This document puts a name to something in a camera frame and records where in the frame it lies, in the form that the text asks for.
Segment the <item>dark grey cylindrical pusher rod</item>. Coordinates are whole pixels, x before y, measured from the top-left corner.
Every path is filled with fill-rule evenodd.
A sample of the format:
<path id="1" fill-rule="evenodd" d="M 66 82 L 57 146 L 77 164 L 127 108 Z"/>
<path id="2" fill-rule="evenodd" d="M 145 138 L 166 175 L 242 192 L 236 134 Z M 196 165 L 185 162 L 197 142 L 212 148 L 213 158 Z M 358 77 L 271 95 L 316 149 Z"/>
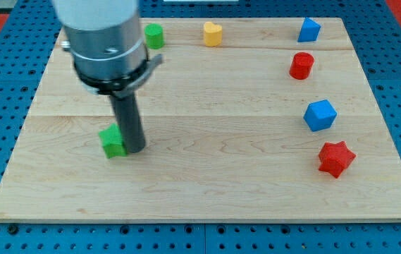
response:
<path id="1" fill-rule="evenodd" d="M 127 152 L 142 151 L 146 140 L 135 94 L 124 98 L 110 96 L 110 100 Z"/>

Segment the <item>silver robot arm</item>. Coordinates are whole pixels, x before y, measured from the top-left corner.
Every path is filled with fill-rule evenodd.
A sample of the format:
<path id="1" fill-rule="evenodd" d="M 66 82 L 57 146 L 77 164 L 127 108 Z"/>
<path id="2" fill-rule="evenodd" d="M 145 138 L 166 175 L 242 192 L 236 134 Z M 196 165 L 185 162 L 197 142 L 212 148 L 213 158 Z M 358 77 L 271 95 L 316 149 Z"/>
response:
<path id="1" fill-rule="evenodd" d="M 67 37 L 66 50 L 87 90 L 111 101 L 129 153 L 146 146 L 135 92 L 163 62 L 149 55 L 136 0 L 53 0 Z"/>

